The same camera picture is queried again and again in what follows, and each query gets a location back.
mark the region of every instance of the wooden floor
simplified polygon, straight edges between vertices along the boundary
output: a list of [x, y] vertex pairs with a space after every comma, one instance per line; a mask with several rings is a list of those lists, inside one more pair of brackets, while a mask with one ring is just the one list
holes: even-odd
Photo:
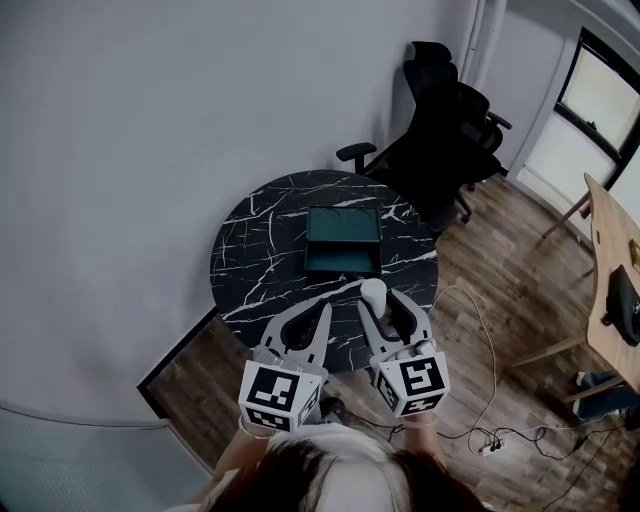
[[[498, 393], [480, 426], [576, 426], [554, 396], [573, 390], [571, 381], [578, 369], [606, 369], [589, 349], [579, 347], [517, 373], [506, 373], [503, 367], [516, 357], [584, 331], [593, 283], [592, 277], [581, 279], [581, 275], [591, 267], [591, 255], [562, 229], [541, 244], [540, 235], [553, 219], [502, 177], [479, 184], [466, 196], [474, 210], [471, 221], [449, 229], [437, 244], [438, 288], [457, 285], [469, 291], [495, 345]], [[491, 397], [491, 352], [472, 304], [459, 291], [445, 292], [430, 317], [451, 378], [439, 431], [455, 436], [471, 427]], [[236, 430], [236, 400], [248, 355], [217, 317], [149, 386], [178, 430], [211, 465]], [[393, 417], [364, 371], [330, 376], [325, 391], [341, 397], [352, 412], [393, 425]], [[619, 423], [619, 419], [605, 419], [580, 430], [552, 431], [540, 447], [563, 456], [585, 432]], [[580, 451], [562, 462], [539, 455], [531, 443], [517, 436], [490, 457], [471, 454], [466, 438], [443, 439], [443, 448], [452, 472], [485, 502], [503, 511], [539, 511], [567, 489], [607, 435], [592, 435]], [[549, 510], [616, 510], [636, 440], [624, 429], [612, 432], [573, 490]], [[401, 442], [402, 434], [394, 438], [394, 444]], [[472, 436], [474, 448], [483, 443], [481, 434]]]

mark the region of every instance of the person's hand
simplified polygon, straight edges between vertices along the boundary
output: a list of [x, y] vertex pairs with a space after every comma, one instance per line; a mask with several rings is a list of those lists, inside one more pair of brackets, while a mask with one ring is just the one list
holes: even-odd
[[425, 411], [418, 414], [412, 414], [407, 416], [406, 419], [402, 418], [402, 424], [406, 428], [427, 428], [430, 425], [434, 425], [438, 417], [431, 411]]
[[250, 436], [257, 438], [268, 438], [275, 434], [274, 430], [271, 430], [266, 427], [261, 427], [260, 425], [255, 425], [254, 423], [250, 423], [245, 421], [244, 416], [241, 416], [238, 419], [238, 425], [242, 425], [242, 429], [245, 433], [248, 433]]

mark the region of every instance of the round table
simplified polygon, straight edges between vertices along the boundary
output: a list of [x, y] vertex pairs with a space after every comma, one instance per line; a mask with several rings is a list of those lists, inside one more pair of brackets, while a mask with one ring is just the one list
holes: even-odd
[[224, 221], [211, 253], [211, 289], [225, 323], [249, 347], [260, 343], [274, 315], [313, 297], [333, 308], [324, 361], [330, 373], [364, 368], [371, 352], [356, 308], [360, 282], [326, 282], [304, 275], [307, 207], [378, 207], [382, 276], [427, 311], [438, 284], [438, 263], [427, 226], [398, 194], [364, 176], [306, 171], [278, 178], [243, 199]]

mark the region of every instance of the person's arm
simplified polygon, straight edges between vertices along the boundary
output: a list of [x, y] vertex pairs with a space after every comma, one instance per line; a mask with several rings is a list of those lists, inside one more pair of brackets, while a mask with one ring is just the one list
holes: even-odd
[[406, 430], [404, 433], [404, 448], [409, 453], [418, 454], [426, 452], [446, 467], [444, 452], [438, 441], [438, 431], [435, 426], [436, 416], [432, 413], [420, 413], [409, 416], [403, 422]]
[[266, 439], [256, 439], [255, 437], [247, 435], [242, 429], [238, 429], [233, 439], [231, 439], [231, 442], [227, 445], [224, 452], [222, 452], [220, 459], [218, 459], [218, 463], [213, 470], [211, 482], [202, 492], [191, 500], [191, 503], [202, 502], [213, 488], [218, 485], [227, 471], [254, 465], [262, 459], [267, 451], [269, 438], [273, 435], [274, 431], [250, 423], [243, 422], [243, 425], [250, 434]]

